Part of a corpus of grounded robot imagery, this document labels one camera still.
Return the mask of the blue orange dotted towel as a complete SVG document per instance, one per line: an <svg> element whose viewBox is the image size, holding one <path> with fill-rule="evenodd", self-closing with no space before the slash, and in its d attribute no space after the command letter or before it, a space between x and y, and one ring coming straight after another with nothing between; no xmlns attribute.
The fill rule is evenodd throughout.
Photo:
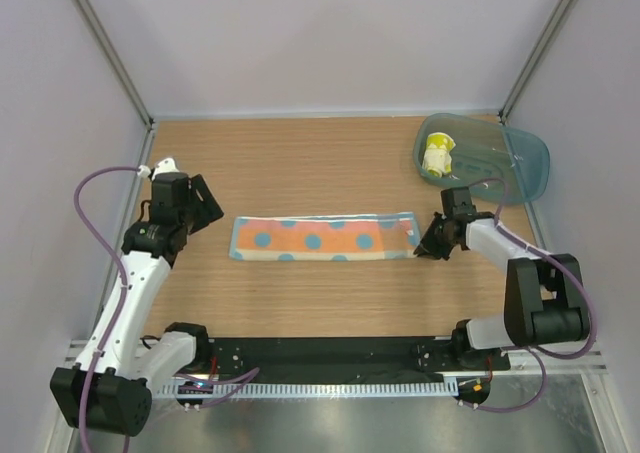
<svg viewBox="0 0 640 453"><path fill-rule="evenodd" d="M297 217L240 216L229 257L241 261L409 259L421 239L412 212Z"/></svg>

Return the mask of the yellow green patterned towel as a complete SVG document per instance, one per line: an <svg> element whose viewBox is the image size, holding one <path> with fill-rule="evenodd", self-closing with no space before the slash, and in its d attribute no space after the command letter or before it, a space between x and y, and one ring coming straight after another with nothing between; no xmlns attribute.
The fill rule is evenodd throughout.
<svg viewBox="0 0 640 453"><path fill-rule="evenodd" d="M425 140L423 169L438 178L449 176L452 173L451 151L455 146L453 138L444 132L429 134Z"/></svg>

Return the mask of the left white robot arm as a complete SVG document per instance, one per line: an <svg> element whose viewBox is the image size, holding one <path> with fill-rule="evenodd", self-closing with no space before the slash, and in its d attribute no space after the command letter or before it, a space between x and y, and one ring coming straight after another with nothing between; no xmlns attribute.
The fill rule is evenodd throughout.
<svg viewBox="0 0 640 453"><path fill-rule="evenodd" d="M154 173L151 197L111 251L119 280L96 328L71 367L58 367L50 390L67 424L127 437L138 435L153 395L174 374L204 371L212 359L207 329L174 322L143 354L137 352L151 306L190 235L223 210L200 175Z"/></svg>

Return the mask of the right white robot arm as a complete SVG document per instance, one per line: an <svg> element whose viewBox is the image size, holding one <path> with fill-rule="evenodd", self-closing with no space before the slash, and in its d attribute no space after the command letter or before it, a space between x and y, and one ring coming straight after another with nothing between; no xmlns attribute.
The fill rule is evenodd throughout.
<svg viewBox="0 0 640 453"><path fill-rule="evenodd" d="M436 213L414 255L447 260L457 247L481 254L504 273L505 292L501 314L463 322L463 336L450 345L456 365L472 369L497 348L533 347L563 360L592 349L596 319L574 256L539 249L489 212Z"/></svg>

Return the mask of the clear blue plastic tray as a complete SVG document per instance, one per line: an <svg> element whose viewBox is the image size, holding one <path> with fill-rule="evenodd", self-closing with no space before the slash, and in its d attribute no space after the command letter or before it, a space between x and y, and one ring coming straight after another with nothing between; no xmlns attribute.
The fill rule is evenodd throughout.
<svg viewBox="0 0 640 453"><path fill-rule="evenodd" d="M455 145L449 152L451 172L437 175L426 169L430 135L448 135ZM547 186L550 155L545 143L532 133L497 123L448 113L428 117L421 124L413 147L419 175L440 189L470 184L472 195L498 203L519 205L538 199Z"/></svg>

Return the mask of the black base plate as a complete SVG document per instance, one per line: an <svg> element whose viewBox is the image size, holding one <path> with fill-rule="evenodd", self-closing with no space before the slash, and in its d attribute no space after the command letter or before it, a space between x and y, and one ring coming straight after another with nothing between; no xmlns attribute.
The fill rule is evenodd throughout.
<svg viewBox="0 0 640 453"><path fill-rule="evenodd" d="M184 370L229 376L255 367L263 374L275 369L318 373L323 367L505 372L511 364L498 349L458 351L448 337L218 337L207 347L199 343L195 360Z"/></svg>

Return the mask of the left aluminium frame post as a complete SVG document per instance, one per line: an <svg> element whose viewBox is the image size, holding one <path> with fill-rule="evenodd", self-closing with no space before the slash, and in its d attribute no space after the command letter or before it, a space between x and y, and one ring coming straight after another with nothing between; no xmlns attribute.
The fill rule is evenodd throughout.
<svg viewBox="0 0 640 453"><path fill-rule="evenodd" d="M106 63L111 68L116 79L120 83L125 95L133 106L138 117L147 130L154 126L154 119L139 94L134 82L129 75L120 55L113 45L99 15L93 7L91 0L71 0L78 10L82 20L89 29L96 45L103 54Z"/></svg>

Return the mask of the aluminium frame post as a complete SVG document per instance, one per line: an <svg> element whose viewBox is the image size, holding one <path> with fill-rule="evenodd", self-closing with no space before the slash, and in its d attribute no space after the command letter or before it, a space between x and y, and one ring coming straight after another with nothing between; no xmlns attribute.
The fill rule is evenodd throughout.
<svg viewBox="0 0 640 453"><path fill-rule="evenodd" d="M71 0L78 10L82 20L89 29L96 45L103 54L106 63L111 68L116 79L120 83L125 95L133 106L138 117L147 130L154 126L154 119L139 94L134 82L129 75L120 55L113 45L99 15L93 7L91 0Z"/></svg>
<svg viewBox="0 0 640 453"><path fill-rule="evenodd" d="M520 70L520 73L511 87L502 108L498 112L498 118L502 125L506 125L509 122L509 118L515 110L520 98L526 91L530 81L543 63L545 57L550 52L551 47L578 1L579 0L558 0L556 2L541 33L536 39L524 66Z"/></svg>

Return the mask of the right aluminium frame post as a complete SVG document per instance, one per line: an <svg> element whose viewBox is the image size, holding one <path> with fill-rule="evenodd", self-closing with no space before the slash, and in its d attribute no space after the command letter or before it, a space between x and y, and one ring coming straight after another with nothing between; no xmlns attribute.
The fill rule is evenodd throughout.
<svg viewBox="0 0 640 453"><path fill-rule="evenodd" d="M511 87L502 108L498 112L498 118L502 125L506 125L509 122L509 118L515 110L520 98L526 91L530 81L543 63L545 57L550 52L551 47L578 1L579 0L558 0L556 2L541 33L536 39L524 66L520 70L520 73Z"/></svg>

